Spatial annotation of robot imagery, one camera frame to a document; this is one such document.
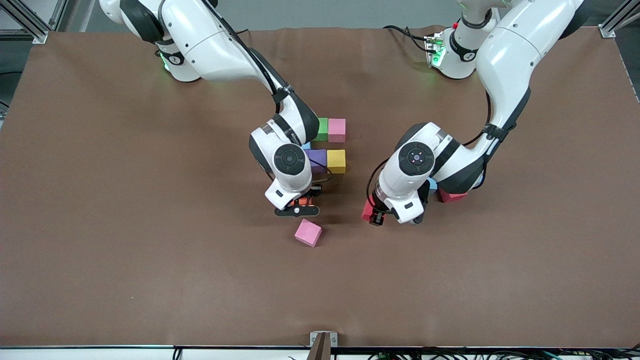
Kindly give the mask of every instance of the cable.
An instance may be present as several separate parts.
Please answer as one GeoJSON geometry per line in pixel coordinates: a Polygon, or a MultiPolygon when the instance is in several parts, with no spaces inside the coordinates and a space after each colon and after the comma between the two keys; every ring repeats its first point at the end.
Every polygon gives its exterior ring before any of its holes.
{"type": "Polygon", "coordinates": [[[411,34],[411,31],[409,31],[409,27],[407,26],[405,28],[407,34],[409,34],[409,38],[411,39],[411,41],[418,47],[418,49],[424,51],[425,53],[429,53],[429,54],[435,54],[436,51],[435,50],[430,50],[430,49],[425,49],[424,47],[420,46],[420,44],[418,44],[417,41],[415,41],[415,39],[413,38],[413,34],[411,34]]]}
{"type": "MultiPolygon", "coordinates": [[[[323,164],[320,164],[319,162],[317,162],[316,160],[313,159],[309,159],[309,161],[311,161],[312,163],[321,166],[323,169],[325,169],[328,173],[328,177],[322,180],[315,180],[312,181],[313,184],[322,184],[322,183],[326,183],[327,181],[331,181],[331,179],[333,179],[333,172],[326,166],[324,166],[323,164]]],[[[267,172],[266,170],[264,171],[265,174],[267,174],[267,176],[269,177],[269,180],[273,181],[273,176],[271,176],[271,174],[269,172],[267,172]]]]}
{"type": "Polygon", "coordinates": [[[9,74],[22,74],[22,71],[7,71],[7,72],[0,72],[0,76],[2,76],[2,75],[9,75],[9,74]]]}
{"type": "Polygon", "coordinates": [[[320,164],[319,162],[317,162],[316,160],[313,160],[313,159],[309,159],[309,161],[311,161],[312,163],[314,163],[316,165],[321,166],[328,173],[328,177],[326,179],[313,181],[314,184],[326,183],[327,181],[330,181],[331,179],[333,179],[333,172],[328,167],[324,166],[323,164],[320,164]]]}
{"type": "Polygon", "coordinates": [[[435,54],[436,53],[435,50],[425,49],[424,47],[420,46],[420,44],[418,44],[418,42],[416,40],[424,41],[424,37],[417,37],[414,34],[411,34],[411,31],[409,30],[408,26],[406,28],[404,28],[404,30],[402,30],[401,28],[398,28],[395,25],[387,25],[383,29],[392,29],[392,30],[400,31],[404,36],[409,37],[411,39],[411,41],[418,47],[418,49],[424,51],[425,53],[429,53],[429,54],[435,54]]]}
{"type": "Polygon", "coordinates": [[[182,359],[182,348],[176,347],[173,350],[172,360],[181,360],[182,359]]]}
{"type": "MultiPolygon", "coordinates": [[[[260,72],[262,73],[262,75],[265,77],[265,80],[269,84],[269,87],[271,88],[271,95],[275,95],[278,92],[278,89],[276,89],[276,86],[273,83],[273,79],[271,79],[271,76],[269,75],[267,70],[264,68],[264,65],[258,60],[255,54],[251,52],[249,48],[244,44],[242,39],[238,36],[236,31],[233,29],[233,27],[225,20],[225,18],[218,15],[218,12],[215,9],[212,10],[210,7],[211,4],[209,4],[207,0],[202,0],[202,2],[208,7],[211,13],[223,24],[223,26],[229,32],[229,35],[233,37],[236,40],[236,42],[240,44],[240,46],[242,46],[243,49],[249,54],[249,56],[251,57],[255,65],[258,66],[258,69],[260,69],[260,72]]],[[[280,112],[280,104],[276,104],[276,112],[277,113],[280,112]]]]}
{"type": "Polygon", "coordinates": [[[544,354],[546,354],[546,355],[550,356],[550,357],[553,357],[555,360],[563,360],[561,357],[559,357],[559,356],[557,356],[557,355],[554,355],[554,354],[551,354],[551,353],[550,353],[550,352],[548,352],[548,351],[544,351],[544,350],[543,350],[542,352],[543,352],[544,354]]]}
{"type": "Polygon", "coordinates": [[[392,29],[392,30],[396,30],[396,31],[401,32],[401,33],[402,33],[404,36],[406,36],[406,37],[412,37],[412,38],[414,38],[414,39],[416,39],[416,40],[424,40],[424,37],[417,37],[417,36],[415,36],[415,35],[411,35],[411,34],[409,34],[409,33],[406,33],[406,32],[404,32],[404,30],[403,30],[403,29],[398,28],[398,27],[397,27],[397,26],[395,26],[395,25],[387,25],[387,26],[385,26],[383,29],[392,29]]]}
{"type": "MultiPolygon", "coordinates": [[[[491,97],[489,96],[489,93],[487,91],[484,91],[484,93],[486,94],[486,122],[485,124],[488,124],[489,121],[491,121],[491,97]]],[[[468,146],[474,142],[476,142],[476,140],[480,139],[480,136],[482,136],[483,132],[480,131],[480,133],[478,133],[478,135],[476,135],[475,138],[465,142],[464,144],[462,144],[462,146],[468,146]]]]}
{"type": "Polygon", "coordinates": [[[369,193],[369,187],[371,185],[371,181],[373,180],[373,177],[376,175],[376,173],[378,172],[378,170],[382,167],[382,165],[386,164],[387,161],[389,161],[389,158],[385,159],[385,161],[382,161],[375,170],[373,170],[373,172],[371,173],[371,177],[369,177],[369,181],[367,182],[367,201],[369,202],[369,205],[371,205],[371,207],[373,208],[373,210],[377,211],[378,213],[383,213],[383,214],[393,214],[391,211],[386,211],[386,210],[380,210],[378,208],[376,208],[376,205],[373,203],[373,201],[371,201],[371,194],[369,193]]]}

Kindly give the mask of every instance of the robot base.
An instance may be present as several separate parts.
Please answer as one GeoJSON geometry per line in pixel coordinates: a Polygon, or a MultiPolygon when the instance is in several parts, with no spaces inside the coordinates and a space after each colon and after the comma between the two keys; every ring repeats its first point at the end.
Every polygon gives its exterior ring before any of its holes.
{"type": "Polygon", "coordinates": [[[438,69],[444,76],[452,79],[464,79],[469,77],[476,69],[476,59],[462,61],[460,56],[451,50],[449,41],[453,28],[447,28],[434,37],[441,40],[443,45],[427,44],[428,48],[438,51],[438,54],[427,53],[427,62],[438,69]]]}

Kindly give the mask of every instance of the cube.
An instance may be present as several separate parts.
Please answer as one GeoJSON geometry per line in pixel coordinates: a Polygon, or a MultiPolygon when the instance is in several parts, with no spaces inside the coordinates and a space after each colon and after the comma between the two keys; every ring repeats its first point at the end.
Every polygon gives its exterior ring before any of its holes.
{"type": "Polygon", "coordinates": [[[438,183],[432,178],[429,178],[429,195],[433,195],[438,191],[438,183]]]}
{"type": "Polygon", "coordinates": [[[298,204],[300,204],[300,206],[311,206],[314,204],[314,201],[312,197],[301,197],[298,199],[298,204]]]}
{"type": "Polygon", "coordinates": [[[329,119],[329,142],[345,142],[347,140],[346,131],[346,119],[329,119]]]}
{"type": "Polygon", "coordinates": [[[468,193],[447,193],[442,189],[438,189],[438,191],[440,192],[440,198],[444,203],[462,200],[468,194],[468,193]]]}
{"type": "Polygon", "coordinates": [[[311,162],[311,172],[315,174],[326,174],[327,159],[325,149],[305,150],[311,162]]]}
{"type": "Polygon", "coordinates": [[[329,140],[329,118],[319,117],[320,127],[318,128],[318,136],[314,139],[315,142],[325,142],[329,140]]]}
{"type": "MultiPolygon", "coordinates": [[[[372,195],[369,196],[369,200],[373,202],[372,195]]],[[[373,215],[373,206],[371,206],[371,203],[367,200],[364,202],[364,209],[362,209],[362,215],[360,215],[360,218],[368,222],[371,219],[371,215],[373,215]]]]}
{"type": "Polygon", "coordinates": [[[322,227],[315,225],[307,219],[302,219],[302,223],[296,231],[296,239],[311,247],[316,247],[320,234],[322,233],[322,227]]]}
{"type": "Polygon", "coordinates": [[[347,156],[344,150],[327,150],[326,166],[333,174],[344,174],[347,171],[347,156]]]}

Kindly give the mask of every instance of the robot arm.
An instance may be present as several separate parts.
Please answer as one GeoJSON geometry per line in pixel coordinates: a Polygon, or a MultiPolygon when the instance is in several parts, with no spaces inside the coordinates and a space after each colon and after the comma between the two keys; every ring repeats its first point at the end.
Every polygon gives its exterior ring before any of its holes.
{"type": "MultiPolygon", "coordinates": [[[[409,207],[414,209],[412,212],[402,207],[424,193],[420,189],[429,176],[447,193],[467,193],[482,185],[487,162],[515,127],[529,100],[533,70],[563,34],[581,4],[582,0],[521,1],[505,16],[477,54],[478,75],[493,108],[493,116],[478,142],[468,149],[434,123],[413,126],[380,173],[372,194],[375,211],[391,209],[400,223],[418,218],[424,206],[415,209],[412,205],[409,207]],[[410,176],[398,161],[392,160],[398,155],[402,157],[398,149],[415,141],[429,147],[435,164],[428,173],[410,176]],[[402,181],[388,180],[396,178],[402,181]]],[[[426,199],[420,199],[425,205],[426,199]]]]}
{"type": "Polygon", "coordinates": [[[463,79],[476,69],[476,54],[491,30],[498,23],[496,6],[506,5],[506,0],[456,0],[462,8],[462,16],[455,28],[447,28],[434,34],[427,54],[430,66],[452,79],[463,79]]]}
{"type": "MultiPolygon", "coordinates": [[[[245,46],[211,2],[100,0],[100,5],[113,21],[124,23],[134,34],[157,45],[166,69],[179,81],[200,77],[260,81],[276,104],[276,113],[252,132],[249,140],[256,161],[275,177],[265,195],[283,210],[310,191],[311,166],[301,145],[317,136],[316,114],[260,53],[245,46]]],[[[306,215],[316,214],[317,208],[306,215]]]]}

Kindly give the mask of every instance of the pink cube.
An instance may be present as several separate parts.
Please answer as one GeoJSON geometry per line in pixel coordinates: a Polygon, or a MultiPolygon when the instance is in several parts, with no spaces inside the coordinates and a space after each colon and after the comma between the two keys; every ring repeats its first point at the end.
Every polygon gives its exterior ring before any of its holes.
{"type": "Polygon", "coordinates": [[[329,119],[329,142],[345,142],[347,140],[346,134],[346,119],[329,119]]]}
{"type": "Polygon", "coordinates": [[[447,193],[442,189],[438,189],[438,191],[440,192],[440,198],[444,203],[462,200],[468,194],[468,193],[447,193]]]}
{"type": "Polygon", "coordinates": [[[311,247],[316,247],[321,233],[322,227],[315,225],[307,219],[302,219],[302,223],[300,223],[298,231],[296,231],[296,239],[311,247]]]}

